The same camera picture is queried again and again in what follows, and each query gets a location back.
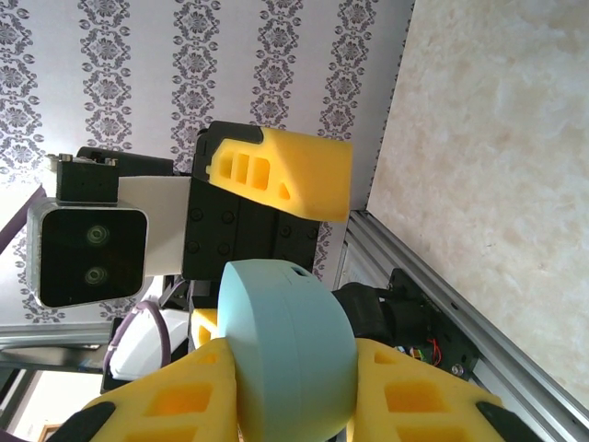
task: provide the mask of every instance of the camera lens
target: camera lens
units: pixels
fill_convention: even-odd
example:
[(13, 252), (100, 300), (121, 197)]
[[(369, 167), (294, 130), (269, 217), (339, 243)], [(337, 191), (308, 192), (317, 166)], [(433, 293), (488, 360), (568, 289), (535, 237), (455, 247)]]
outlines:
[(109, 274), (102, 267), (92, 267), (86, 272), (84, 279), (88, 285), (101, 285), (108, 277)]
[(109, 230), (104, 226), (93, 226), (86, 233), (86, 239), (92, 246), (100, 246), (109, 239)]

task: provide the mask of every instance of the yellow foam shoulder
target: yellow foam shoulder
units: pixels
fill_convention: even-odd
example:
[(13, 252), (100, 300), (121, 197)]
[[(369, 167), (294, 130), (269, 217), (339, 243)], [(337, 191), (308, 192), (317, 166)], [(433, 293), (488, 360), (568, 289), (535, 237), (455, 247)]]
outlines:
[(225, 139), (208, 168), (212, 185), (306, 219), (344, 222), (352, 145), (261, 128), (260, 145)]
[(196, 308), (191, 316), (191, 337), (199, 348), (219, 336), (216, 308)]
[(352, 442), (502, 442), (476, 403), (499, 398), (375, 341), (357, 339)]
[(215, 339), (170, 366), (111, 391), (116, 410), (92, 442), (237, 442), (234, 359)]

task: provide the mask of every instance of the damask wallpaper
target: damask wallpaper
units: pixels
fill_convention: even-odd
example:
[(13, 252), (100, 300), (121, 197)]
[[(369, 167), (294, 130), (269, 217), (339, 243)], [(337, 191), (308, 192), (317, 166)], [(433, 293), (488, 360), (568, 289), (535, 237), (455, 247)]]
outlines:
[[(353, 142), (363, 208), (410, 14), (408, 0), (0, 0), (0, 185), (39, 182), (46, 154), (82, 145), (186, 171), (198, 131), (227, 120)], [(319, 233), (327, 284), (344, 231)], [(0, 323), (110, 320), (133, 303), (39, 308), (23, 246), (0, 256)]]

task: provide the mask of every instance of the beige marble wall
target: beige marble wall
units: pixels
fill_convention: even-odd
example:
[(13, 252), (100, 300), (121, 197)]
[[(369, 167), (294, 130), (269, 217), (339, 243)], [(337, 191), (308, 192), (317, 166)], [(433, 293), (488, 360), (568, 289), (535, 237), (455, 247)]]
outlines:
[(418, 0), (369, 210), (589, 405), (589, 2)]

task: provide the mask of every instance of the yellow foam block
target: yellow foam block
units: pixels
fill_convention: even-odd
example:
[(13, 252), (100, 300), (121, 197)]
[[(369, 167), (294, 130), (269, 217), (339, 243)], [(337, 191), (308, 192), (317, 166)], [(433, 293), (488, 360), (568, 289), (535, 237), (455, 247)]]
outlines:
[(478, 401), (487, 391), (371, 340), (357, 339), (358, 396), (352, 442), (502, 442)]
[(196, 308), (192, 312), (191, 336), (196, 348), (219, 336), (216, 308)]
[(209, 181), (260, 204), (306, 219), (345, 222), (350, 211), (352, 145), (261, 128), (259, 145), (225, 139)]
[(111, 391), (116, 410), (92, 442), (237, 442), (234, 359), (215, 339), (170, 366)]

